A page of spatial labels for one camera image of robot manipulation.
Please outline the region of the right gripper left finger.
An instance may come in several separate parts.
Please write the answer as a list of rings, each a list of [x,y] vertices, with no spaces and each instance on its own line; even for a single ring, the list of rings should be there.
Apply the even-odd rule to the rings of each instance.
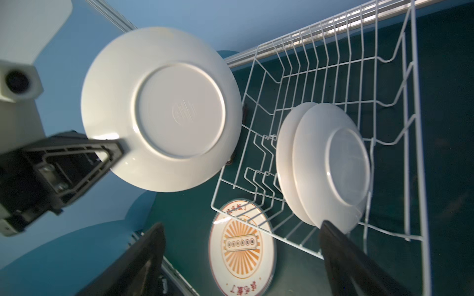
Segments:
[[[161,266],[166,238],[164,225],[154,224],[79,296],[161,296]]]

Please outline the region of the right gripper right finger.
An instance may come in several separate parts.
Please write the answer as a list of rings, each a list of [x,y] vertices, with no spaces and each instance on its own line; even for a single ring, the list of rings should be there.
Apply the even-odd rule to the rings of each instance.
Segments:
[[[319,239],[333,295],[356,296],[354,284],[368,296],[411,295],[330,221],[323,221]]]

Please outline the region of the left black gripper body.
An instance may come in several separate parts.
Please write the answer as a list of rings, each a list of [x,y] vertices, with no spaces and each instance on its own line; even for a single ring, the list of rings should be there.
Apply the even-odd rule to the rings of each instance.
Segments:
[[[46,212],[60,215],[54,207],[56,192],[46,180],[55,168],[33,164],[21,150],[1,154],[1,234],[18,235]]]

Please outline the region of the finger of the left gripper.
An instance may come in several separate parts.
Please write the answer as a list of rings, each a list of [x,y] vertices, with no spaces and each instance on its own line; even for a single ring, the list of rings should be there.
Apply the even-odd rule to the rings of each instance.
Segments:
[[[22,148],[54,210],[74,203],[94,186],[124,155],[118,140],[90,139],[67,131]]]

